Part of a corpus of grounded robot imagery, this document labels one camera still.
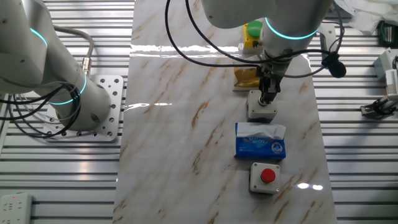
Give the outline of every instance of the electrical outlet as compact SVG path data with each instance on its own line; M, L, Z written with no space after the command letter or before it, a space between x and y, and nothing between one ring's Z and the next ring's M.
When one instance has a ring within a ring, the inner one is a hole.
M26 193L0 198L0 224L29 224L32 196Z

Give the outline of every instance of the tissue pack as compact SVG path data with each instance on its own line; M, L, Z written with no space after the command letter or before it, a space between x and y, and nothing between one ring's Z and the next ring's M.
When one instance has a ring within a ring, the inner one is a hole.
M286 157L285 126L236 123L235 133L234 157L278 160Z

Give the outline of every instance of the red button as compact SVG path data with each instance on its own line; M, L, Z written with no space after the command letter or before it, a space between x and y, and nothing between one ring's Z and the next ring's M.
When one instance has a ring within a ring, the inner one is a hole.
M261 172L261 180L264 181L265 183L271 183L272 181L275 180L275 172L272 169L264 169Z

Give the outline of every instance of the yellow object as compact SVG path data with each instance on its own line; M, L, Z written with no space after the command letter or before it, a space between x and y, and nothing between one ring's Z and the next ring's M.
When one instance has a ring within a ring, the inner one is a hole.
M253 41L260 41L260 37L253 37L248 34L246 30L248 28L248 24L242 26L242 41L243 41L243 48L251 49L253 48Z
M234 87L238 88L255 88L260 84L260 78L256 77L255 68L234 68L234 74L237 82Z

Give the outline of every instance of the metal rail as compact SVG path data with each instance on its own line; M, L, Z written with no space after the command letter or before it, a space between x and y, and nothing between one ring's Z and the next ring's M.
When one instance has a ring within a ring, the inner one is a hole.
M133 0L45 3L55 25L93 36L92 74L121 75L127 82ZM327 19L336 17L331 14ZM72 35L59 36L81 61L88 43ZM310 47L319 46L316 37ZM367 121L359 111L359 106L386 93L372 68L383 51L376 36L363 35L346 25L341 60L347 66L347 76L337 80L324 71L313 78L339 224L398 223L398 116ZM311 55L310 60L313 69L320 66L320 55ZM120 141L123 117L119 125ZM119 147L49 145L24 136L13 124L1 136L0 195L32 194L33 224L112 223Z

